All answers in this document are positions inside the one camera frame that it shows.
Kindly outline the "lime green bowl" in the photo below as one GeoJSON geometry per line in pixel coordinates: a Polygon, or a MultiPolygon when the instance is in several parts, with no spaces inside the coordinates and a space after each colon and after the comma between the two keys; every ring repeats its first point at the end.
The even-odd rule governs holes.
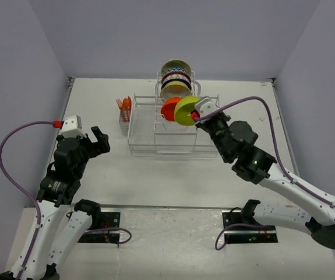
{"type": "Polygon", "coordinates": [[[185,96],[175,106],[174,118],[179,125],[192,126],[195,121],[191,113],[195,110],[195,104],[200,100],[198,96],[185,96]]]}

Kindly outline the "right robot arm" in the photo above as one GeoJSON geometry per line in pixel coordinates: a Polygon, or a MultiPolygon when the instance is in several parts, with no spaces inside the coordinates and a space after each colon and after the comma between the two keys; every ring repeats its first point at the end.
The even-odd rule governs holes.
{"type": "Polygon", "coordinates": [[[241,212],[247,229],[278,225],[307,233],[318,244],[335,250],[335,196],[319,190],[291,173],[275,157],[255,146],[257,133],[245,121],[228,124],[219,113],[196,126],[207,132],[224,163],[244,181],[272,190],[297,208],[277,209],[250,199],[241,212]]]}

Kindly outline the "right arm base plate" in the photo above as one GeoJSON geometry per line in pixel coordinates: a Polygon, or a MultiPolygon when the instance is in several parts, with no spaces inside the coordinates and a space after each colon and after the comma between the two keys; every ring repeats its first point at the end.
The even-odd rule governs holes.
{"type": "MultiPolygon", "coordinates": [[[[241,218],[239,209],[222,212],[223,228],[237,223],[246,223],[241,218]]],[[[261,230],[254,227],[237,226],[224,232],[224,241],[227,244],[278,243],[275,226],[268,226],[261,230]]]]}

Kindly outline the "orange bowl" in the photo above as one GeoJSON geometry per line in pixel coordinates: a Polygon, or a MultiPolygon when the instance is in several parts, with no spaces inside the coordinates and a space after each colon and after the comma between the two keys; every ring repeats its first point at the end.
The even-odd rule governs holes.
{"type": "Polygon", "coordinates": [[[167,121],[175,121],[174,112],[177,103],[181,100],[181,97],[172,97],[164,102],[164,104],[161,107],[161,115],[164,117],[167,121]]]}

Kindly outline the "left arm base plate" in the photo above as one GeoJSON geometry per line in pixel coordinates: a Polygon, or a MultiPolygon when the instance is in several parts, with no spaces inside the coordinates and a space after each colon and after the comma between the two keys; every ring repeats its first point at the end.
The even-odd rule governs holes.
{"type": "MultiPolygon", "coordinates": [[[[118,228],[120,224],[120,212],[101,212],[99,223],[94,229],[104,228],[118,228]]],[[[93,243],[93,244],[119,244],[119,231],[106,231],[84,234],[79,243],[93,243]]]]}

